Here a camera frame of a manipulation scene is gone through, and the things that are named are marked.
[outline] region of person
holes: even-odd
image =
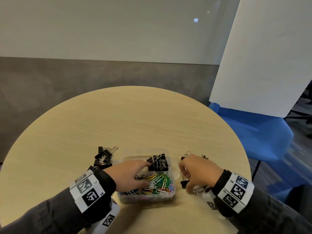
[[[82,213],[75,204],[70,189],[66,188],[51,199],[33,207],[18,220],[0,228],[0,234],[77,234],[83,228],[105,218],[110,211],[111,195],[115,191],[125,192],[148,186],[148,181],[136,180],[135,175],[150,165],[146,161],[130,160],[104,170],[97,169],[94,175],[105,191],[97,201],[97,205],[91,205]],[[190,194],[196,185],[210,186],[211,190],[218,194],[232,174],[211,160],[194,154],[183,159],[179,167],[182,174],[189,177],[186,191]],[[241,233],[312,232],[312,225],[300,214],[257,188],[253,189],[248,204],[239,213],[233,211],[219,197],[214,201],[218,211]]]

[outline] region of chair leg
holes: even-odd
[[[259,160],[258,163],[257,163],[257,165],[256,165],[256,167],[255,167],[255,171],[254,171],[254,173],[252,174],[252,182],[253,182],[253,179],[255,178],[255,174],[257,173],[257,170],[258,170],[258,168],[259,168],[259,166],[260,166],[260,163],[261,163],[261,161]]]

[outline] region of forearm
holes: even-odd
[[[21,218],[0,228],[0,234],[77,234],[81,229],[103,219],[110,211],[110,197],[116,184],[104,171],[94,173],[105,195],[81,213],[69,188],[28,210]]]
[[[242,233],[308,233],[312,230],[300,214],[275,198],[259,189],[253,190],[246,207],[239,213],[235,212],[217,195],[224,188],[231,173],[225,171],[214,188],[214,203],[219,212]]]

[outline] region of clear plastic box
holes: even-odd
[[[119,195],[117,194],[119,200],[121,203],[134,203],[134,202],[140,202],[140,201],[148,201],[148,202],[160,202],[160,201],[167,201],[173,198],[173,196],[176,193],[174,180],[178,178],[179,174],[177,172],[174,172],[177,167],[175,165],[172,165],[169,152],[167,149],[124,149],[122,151],[122,161],[127,160],[135,160],[135,159],[141,159],[146,161],[150,157],[162,154],[164,153],[166,156],[166,160],[168,163],[168,171],[166,172],[149,172],[148,168],[144,168],[142,171],[140,171],[137,175],[140,176],[142,174],[145,174],[146,176],[151,176],[153,174],[163,174],[167,173],[167,175],[171,178],[172,184],[173,184],[173,193],[169,194],[151,194],[151,195]]]

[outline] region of tabletop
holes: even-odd
[[[191,151],[251,179],[238,137],[205,105],[164,89],[106,88],[55,106],[17,139],[0,172],[2,226],[68,187],[93,164],[98,146],[118,146],[113,159],[123,149],[166,148],[176,163]],[[121,204],[115,193],[121,211],[107,233],[237,232],[179,179],[172,202]]]

